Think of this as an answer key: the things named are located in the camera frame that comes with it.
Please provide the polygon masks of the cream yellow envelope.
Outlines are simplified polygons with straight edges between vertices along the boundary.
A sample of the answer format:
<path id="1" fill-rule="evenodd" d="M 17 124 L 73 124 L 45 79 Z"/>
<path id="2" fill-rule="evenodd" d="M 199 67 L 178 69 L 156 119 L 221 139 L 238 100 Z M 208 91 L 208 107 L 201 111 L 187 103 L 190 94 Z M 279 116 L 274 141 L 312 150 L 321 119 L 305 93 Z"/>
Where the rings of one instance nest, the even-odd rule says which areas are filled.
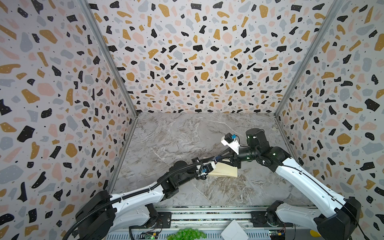
<path id="1" fill-rule="evenodd" d="M 209 176 L 237 178 L 238 168 L 224 163 L 217 163 L 215 164 L 214 170 L 209 173 Z"/>

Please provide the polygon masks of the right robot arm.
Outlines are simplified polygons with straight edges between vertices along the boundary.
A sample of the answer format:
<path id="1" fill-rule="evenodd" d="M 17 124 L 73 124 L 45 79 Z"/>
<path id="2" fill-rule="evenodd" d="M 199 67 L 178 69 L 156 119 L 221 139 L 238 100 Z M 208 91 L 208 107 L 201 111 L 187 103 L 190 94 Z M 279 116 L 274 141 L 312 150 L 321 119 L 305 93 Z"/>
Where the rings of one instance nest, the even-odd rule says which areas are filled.
<path id="1" fill-rule="evenodd" d="M 226 134 L 221 142 L 227 149 L 207 161 L 238 169 L 243 162 L 256 161 L 290 182 L 316 206 L 308 209 L 275 201 L 265 214 L 268 225 L 299 225 L 319 233 L 325 240 L 348 240 L 352 236 L 360 226 L 361 204 L 356 198 L 336 193 L 309 174 L 288 152 L 271 147 L 264 130 L 247 130 L 246 139 L 247 145 L 241 146 L 235 135 Z"/>

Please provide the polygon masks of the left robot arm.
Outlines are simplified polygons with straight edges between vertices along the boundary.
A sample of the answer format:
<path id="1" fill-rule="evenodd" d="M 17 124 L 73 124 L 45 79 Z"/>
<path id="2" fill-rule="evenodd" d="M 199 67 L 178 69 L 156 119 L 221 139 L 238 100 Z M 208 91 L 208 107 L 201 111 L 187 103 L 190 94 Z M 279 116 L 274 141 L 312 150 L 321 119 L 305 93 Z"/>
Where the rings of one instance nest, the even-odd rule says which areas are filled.
<path id="1" fill-rule="evenodd" d="M 178 193 L 179 187 L 193 179 L 205 180 L 216 168 L 216 161 L 177 161 L 156 182 L 126 193 L 95 194 L 76 214 L 75 230 L 81 240 L 101 240 L 108 233 L 130 227 L 152 227 L 159 219 L 154 204 Z"/>

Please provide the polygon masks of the green grape bunch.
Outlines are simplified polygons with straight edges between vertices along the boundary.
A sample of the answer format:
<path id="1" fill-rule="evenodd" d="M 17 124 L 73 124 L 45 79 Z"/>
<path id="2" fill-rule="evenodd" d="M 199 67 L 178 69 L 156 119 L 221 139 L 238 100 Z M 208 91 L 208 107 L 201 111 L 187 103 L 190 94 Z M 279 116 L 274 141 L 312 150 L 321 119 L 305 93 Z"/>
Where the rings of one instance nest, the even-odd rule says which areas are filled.
<path id="1" fill-rule="evenodd" d="M 207 235 L 197 229 L 183 229 L 177 231 L 175 234 L 171 234 L 167 237 L 167 240 L 200 240 L 206 239 Z"/>

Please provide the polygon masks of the small circuit board right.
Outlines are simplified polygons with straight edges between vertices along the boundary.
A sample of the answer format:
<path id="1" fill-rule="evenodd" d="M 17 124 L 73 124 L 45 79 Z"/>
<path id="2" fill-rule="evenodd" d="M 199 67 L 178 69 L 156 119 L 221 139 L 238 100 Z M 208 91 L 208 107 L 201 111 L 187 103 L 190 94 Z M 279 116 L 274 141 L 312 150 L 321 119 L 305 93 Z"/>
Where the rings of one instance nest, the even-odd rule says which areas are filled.
<path id="1" fill-rule="evenodd" d="M 285 240 L 286 234 L 284 231 L 271 230 L 269 231 L 271 240 Z"/>

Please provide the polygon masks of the small circuit board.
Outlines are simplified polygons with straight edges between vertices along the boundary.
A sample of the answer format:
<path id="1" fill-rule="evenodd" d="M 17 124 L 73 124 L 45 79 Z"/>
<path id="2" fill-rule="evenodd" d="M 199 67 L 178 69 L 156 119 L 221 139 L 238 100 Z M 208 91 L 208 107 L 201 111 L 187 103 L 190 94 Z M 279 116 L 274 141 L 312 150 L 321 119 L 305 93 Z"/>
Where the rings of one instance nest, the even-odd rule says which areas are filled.
<path id="1" fill-rule="evenodd" d="M 159 232 L 142 232 L 139 235 L 139 240 L 157 240 L 159 238 Z"/>
<path id="2" fill-rule="evenodd" d="M 285 240 L 286 234 L 284 231 L 271 230 L 269 231 L 271 240 Z"/>

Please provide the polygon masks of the small circuit board left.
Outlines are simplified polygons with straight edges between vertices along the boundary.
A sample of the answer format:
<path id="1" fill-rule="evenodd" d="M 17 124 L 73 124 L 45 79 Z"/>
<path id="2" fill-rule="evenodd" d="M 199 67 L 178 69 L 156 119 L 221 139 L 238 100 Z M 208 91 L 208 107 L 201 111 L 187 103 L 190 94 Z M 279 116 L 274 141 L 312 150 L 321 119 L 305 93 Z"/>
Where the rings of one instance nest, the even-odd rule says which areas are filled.
<path id="1" fill-rule="evenodd" d="M 142 232 L 139 235 L 139 240 L 157 240 L 159 238 L 159 232 Z"/>

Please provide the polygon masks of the yellow cylinder object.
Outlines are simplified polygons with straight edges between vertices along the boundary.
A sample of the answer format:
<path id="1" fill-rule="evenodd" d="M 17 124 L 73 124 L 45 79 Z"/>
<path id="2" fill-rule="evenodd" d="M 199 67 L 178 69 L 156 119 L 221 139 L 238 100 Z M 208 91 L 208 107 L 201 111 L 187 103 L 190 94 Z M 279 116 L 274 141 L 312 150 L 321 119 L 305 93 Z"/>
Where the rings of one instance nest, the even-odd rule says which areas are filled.
<path id="1" fill-rule="evenodd" d="M 321 237 L 321 235 L 320 235 L 318 232 L 314 231 L 314 230 L 310 230 L 310 235 L 311 235 L 313 238 L 319 238 L 319 237 Z"/>

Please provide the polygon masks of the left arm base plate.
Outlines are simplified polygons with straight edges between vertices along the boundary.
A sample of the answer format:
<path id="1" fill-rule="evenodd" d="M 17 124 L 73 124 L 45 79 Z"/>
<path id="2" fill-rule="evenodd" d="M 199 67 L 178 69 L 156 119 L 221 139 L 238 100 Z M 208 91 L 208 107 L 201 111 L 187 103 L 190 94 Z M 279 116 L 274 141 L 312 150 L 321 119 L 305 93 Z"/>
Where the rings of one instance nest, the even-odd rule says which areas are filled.
<path id="1" fill-rule="evenodd" d="M 150 216 L 149 220 L 143 225 L 143 227 L 169 229 L 172 223 L 171 212 L 159 212 L 154 217 Z"/>

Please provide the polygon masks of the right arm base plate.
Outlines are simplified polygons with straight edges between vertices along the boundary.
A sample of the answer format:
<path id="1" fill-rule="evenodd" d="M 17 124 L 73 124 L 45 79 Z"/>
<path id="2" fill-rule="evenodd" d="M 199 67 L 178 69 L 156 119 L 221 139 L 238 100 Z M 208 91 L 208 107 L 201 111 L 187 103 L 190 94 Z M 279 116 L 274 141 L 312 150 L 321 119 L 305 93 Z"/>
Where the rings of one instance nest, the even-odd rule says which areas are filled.
<path id="1" fill-rule="evenodd" d="M 254 228 L 283 228 L 294 226 L 292 223 L 282 222 L 276 214 L 267 211 L 252 211 L 250 222 Z"/>

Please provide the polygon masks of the right aluminium corner post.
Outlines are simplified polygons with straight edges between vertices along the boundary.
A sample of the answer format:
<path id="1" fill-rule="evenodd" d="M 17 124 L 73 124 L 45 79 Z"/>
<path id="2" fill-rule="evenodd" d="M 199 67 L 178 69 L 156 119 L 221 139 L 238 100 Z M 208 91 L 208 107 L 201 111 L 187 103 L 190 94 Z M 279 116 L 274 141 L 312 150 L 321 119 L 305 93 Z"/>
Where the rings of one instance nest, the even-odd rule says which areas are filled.
<path id="1" fill-rule="evenodd" d="M 343 5 L 342 0 L 334 0 L 330 6 L 329 11 L 327 12 L 327 15 L 317 33 L 315 36 L 313 42 L 311 43 L 306 55 L 304 56 L 302 62 L 299 64 L 298 70 L 296 71 L 293 80 L 287 87 L 287 91 L 285 92 L 283 99 L 279 103 L 277 110 L 274 113 L 274 117 L 278 119 L 278 116 L 282 113 L 283 108 L 287 101 L 289 100 L 290 94 L 294 91 L 295 86 L 299 82 L 301 76 L 303 75 L 304 71 L 306 70 L 307 65 L 309 64 L 310 60 L 313 58 L 313 56 L 317 52 L 317 48 L 322 42 L 322 39 L 326 32 L 328 31 L 329 27 L 331 26 L 334 18 L 336 17 L 338 11 L 341 9 Z"/>

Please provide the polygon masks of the aluminium corner post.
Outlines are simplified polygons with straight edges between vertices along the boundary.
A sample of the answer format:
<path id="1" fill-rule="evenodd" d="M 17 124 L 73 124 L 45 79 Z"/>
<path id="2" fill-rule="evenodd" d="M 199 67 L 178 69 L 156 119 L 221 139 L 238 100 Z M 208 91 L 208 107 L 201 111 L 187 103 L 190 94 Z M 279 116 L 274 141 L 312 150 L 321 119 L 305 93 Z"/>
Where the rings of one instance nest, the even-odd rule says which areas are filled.
<path id="1" fill-rule="evenodd" d="M 313 56 L 317 52 L 317 48 L 322 42 L 322 39 L 326 32 L 328 31 L 329 27 L 331 26 L 334 18 L 336 17 L 338 11 L 341 9 L 343 5 L 342 0 L 334 0 L 330 6 L 329 11 L 327 12 L 327 15 L 317 33 L 315 36 L 313 42 L 311 43 L 306 55 L 304 56 L 302 62 L 299 64 L 298 70 L 296 71 L 293 80 L 287 87 L 287 91 L 285 92 L 283 99 L 279 103 L 277 110 L 274 113 L 274 117 L 278 119 L 278 116 L 282 113 L 283 108 L 287 101 L 289 100 L 290 94 L 294 91 L 295 86 L 299 82 L 301 76 L 303 75 L 304 71 L 306 70 L 307 65 L 309 64 L 310 60 L 313 58 Z"/>
<path id="2" fill-rule="evenodd" d="M 110 67 L 113 76 L 115 77 L 115 80 L 117 81 L 117 84 L 118 84 L 118 86 L 122 92 L 122 95 L 126 100 L 126 103 L 128 105 L 128 108 L 129 108 L 129 112 L 131 113 L 131 115 L 133 116 L 134 119 L 137 118 L 138 113 L 137 113 L 136 109 L 134 108 L 134 104 L 131 101 L 129 93 L 128 93 L 128 91 L 127 91 L 127 89 L 123 83 L 122 77 L 119 74 L 118 68 L 117 68 L 117 66 L 116 66 L 116 64 L 115 64 L 115 62 L 114 62 L 114 60 L 110 54 L 110 51 L 108 49 L 108 45 L 105 43 L 105 41 L 103 39 L 103 35 L 100 31 L 100 28 L 97 24 L 95 17 L 91 11 L 91 8 L 89 6 L 88 1 L 78 0 L 78 3 L 80 6 L 80 9 L 82 10 L 82 12 L 85 15 L 85 19 L 87 20 L 87 23 L 89 24 L 90 29 L 92 30 L 92 32 L 95 36 L 96 42 L 98 43 L 100 50 L 101 50 L 103 56 L 105 57 L 106 62 L 108 64 L 108 66 Z"/>

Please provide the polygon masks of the left aluminium corner post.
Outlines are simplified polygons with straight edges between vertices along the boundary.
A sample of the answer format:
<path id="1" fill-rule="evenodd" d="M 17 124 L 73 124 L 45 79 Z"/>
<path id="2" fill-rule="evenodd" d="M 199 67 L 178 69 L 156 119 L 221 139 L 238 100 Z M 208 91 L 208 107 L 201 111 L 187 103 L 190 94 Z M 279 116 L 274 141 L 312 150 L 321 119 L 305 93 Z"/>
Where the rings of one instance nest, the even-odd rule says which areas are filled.
<path id="1" fill-rule="evenodd" d="M 91 11 L 91 8 L 89 6 L 88 1 L 78 0 L 78 3 L 80 6 L 80 9 L 82 10 L 82 12 L 85 15 L 85 19 L 87 20 L 87 23 L 89 24 L 90 29 L 92 30 L 92 32 L 95 36 L 96 42 L 98 43 L 100 50 L 101 50 L 103 56 L 105 57 L 106 62 L 108 64 L 108 66 L 110 67 L 113 76 L 115 77 L 115 80 L 117 81 L 117 84 L 118 84 L 118 86 L 122 92 L 122 95 L 126 100 L 126 103 L 128 105 L 128 108 L 129 108 L 129 112 L 131 113 L 131 115 L 133 116 L 134 119 L 137 118 L 138 113 L 137 113 L 136 109 L 134 108 L 134 104 L 131 101 L 129 93 L 128 93 L 128 91 L 127 91 L 127 89 L 123 83 L 122 77 L 119 74 L 118 68 L 117 68 L 117 66 L 116 66 L 116 64 L 115 64 L 115 62 L 114 62 L 114 60 L 110 54 L 110 51 L 108 49 L 108 45 L 105 43 L 105 41 L 103 39 L 103 35 L 100 31 L 100 28 L 97 24 L 95 17 Z"/>

